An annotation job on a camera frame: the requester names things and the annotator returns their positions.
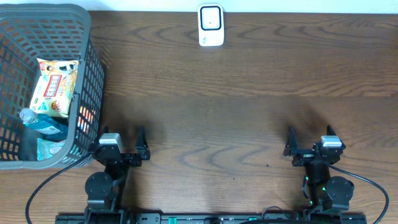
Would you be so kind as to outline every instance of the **wooden table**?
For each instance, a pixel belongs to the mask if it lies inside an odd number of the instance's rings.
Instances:
[[[145,125],[152,153],[133,169],[133,210],[262,212],[308,205],[304,169],[282,156],[288,125],[311,147],[331,124],[347,145],[336,165],[381,184],[383,223],[398,222],[398,17],[226,13],[225,42],[200,47],[196,13],[91,12],[91,38],[106,64],[103,125],[134,145]],[[97,162],[47,184],[34,223],[80,213]],[[0,222],[24,223],[25,203],[55,169],[0,175]],[[372,223],[384,206],[355,184],[351,211]]]

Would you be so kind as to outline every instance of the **bottle label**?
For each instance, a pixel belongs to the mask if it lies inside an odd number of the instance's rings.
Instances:
[[[61,132],[61,130],[59,130],[58,128],[56,128],[54,126],[50,126],[50,127],[42,128],[42,129],[36,129],[36,131],[38,131],[42,134],[57,134],[57,133]]]

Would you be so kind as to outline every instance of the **black square outline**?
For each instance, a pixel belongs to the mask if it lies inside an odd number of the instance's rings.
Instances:
[[[219,26],[219,28],[215,28],[215,29],[204,29],[203,28],[203,23],[202,23],[202,17],[203,16],[201,14],[201,10],[203,8],[206,8],[206,7],[216,7],[216,8],[218,8],[218,15],[220,17],[220,26]],[[203,7],[200,8],[200,27],[201,27],[202,30],[220,30],[221,29],[221,23],[222,23],[222,21],[221,21],[221,9],[220,9],[220,7],[218,7],[218,6],[203,6]]]

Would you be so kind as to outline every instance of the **bottle cap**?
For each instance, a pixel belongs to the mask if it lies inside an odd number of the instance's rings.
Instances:
[[[29,108],[24,108],[19,112],[19,117],[24,123],[31,124],[37,120],[37,113]]]

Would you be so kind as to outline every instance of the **red label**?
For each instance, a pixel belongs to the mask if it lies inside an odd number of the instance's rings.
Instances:
[[[62,75],[51,75],[49,84],[44,91],[44,97],[55,97],[60,86]]]
[[[40,62],[39,64],[40,64],[41,71],[44,71],[44,62]]]

